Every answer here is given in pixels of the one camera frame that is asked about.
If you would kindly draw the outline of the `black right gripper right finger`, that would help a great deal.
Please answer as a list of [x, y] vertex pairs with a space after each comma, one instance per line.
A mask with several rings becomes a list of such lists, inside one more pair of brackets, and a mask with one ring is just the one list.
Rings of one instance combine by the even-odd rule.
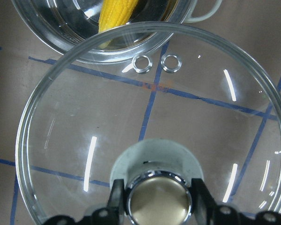
[[193, 202], [192, 212], [197, 224], [210, 225], [216, 202], [202, 179], [192, 179], [191, 195]]

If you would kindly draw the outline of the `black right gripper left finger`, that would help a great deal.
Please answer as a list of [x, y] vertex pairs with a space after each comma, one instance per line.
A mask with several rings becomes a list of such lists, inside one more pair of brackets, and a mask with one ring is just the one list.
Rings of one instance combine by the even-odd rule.
[[125, 186], [123, 179], [115, 179], [112, 184], [110, 197], [107, 203], [107, 207], [112, 211], [113, 218], [116, 225], [122, 225], [124, 222], [124, 207], [125, 200]]

